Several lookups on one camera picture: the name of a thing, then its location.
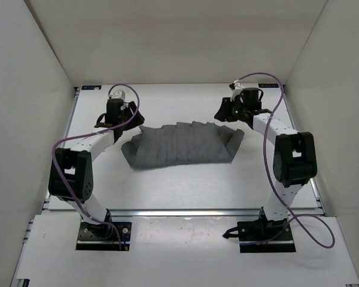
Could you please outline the grey pleated skirt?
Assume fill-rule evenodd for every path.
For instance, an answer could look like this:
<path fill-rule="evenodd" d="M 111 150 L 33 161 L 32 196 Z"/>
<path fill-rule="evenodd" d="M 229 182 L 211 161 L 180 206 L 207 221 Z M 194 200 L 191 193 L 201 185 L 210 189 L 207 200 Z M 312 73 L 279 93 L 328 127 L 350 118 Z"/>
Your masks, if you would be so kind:
<path fill-rule="evenodd" d="M 159 128 L 140 127 L 121 147 L 135 170 L 190 164 L 231 163 L 245 136 L 240 129 L 215 123 L 181 123 Z"/>

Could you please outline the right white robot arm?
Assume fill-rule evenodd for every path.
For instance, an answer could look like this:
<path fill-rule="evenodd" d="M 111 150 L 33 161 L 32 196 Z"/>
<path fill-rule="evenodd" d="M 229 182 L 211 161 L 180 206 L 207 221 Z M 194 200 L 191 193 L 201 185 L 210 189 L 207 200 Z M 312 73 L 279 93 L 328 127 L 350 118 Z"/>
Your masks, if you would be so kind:
<path fill-rule="evenodd" d="M 230 84 L 232 95 L 222 99 L 214 118 L 221 122 L 241 121 L 263 135 L 264 146 L 274 146 L 272 172 L 273 194 L 261 208 L 256 232 L 262 239 L 271 239 L 288 218 L 288 208 L 296 194 L 317 174 L 314 137 L 299 132 L 276 119 L 272 111 L 262 108 L 264 91 L 242 84 Z"/>

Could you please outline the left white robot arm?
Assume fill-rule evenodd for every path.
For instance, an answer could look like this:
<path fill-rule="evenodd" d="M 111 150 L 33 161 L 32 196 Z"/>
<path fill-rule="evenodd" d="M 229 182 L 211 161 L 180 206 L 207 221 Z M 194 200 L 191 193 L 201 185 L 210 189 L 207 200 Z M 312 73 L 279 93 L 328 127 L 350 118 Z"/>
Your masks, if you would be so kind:
<path fill-rule="evenodd" d="M 118 235 L 112 223 L 111 212 L 93 195 L 94 160 L 114 145 L 123 132 L 144 123 L 138 105 L 122 98 L 109 98 L 106 112 L 101 114 L 91 133 L 74 136 L 79 142 L 70 148 L 56 148 L 48 182 L 48 191 L 59 200 L 71 205 L 96 237 L 106 240 Z"/>

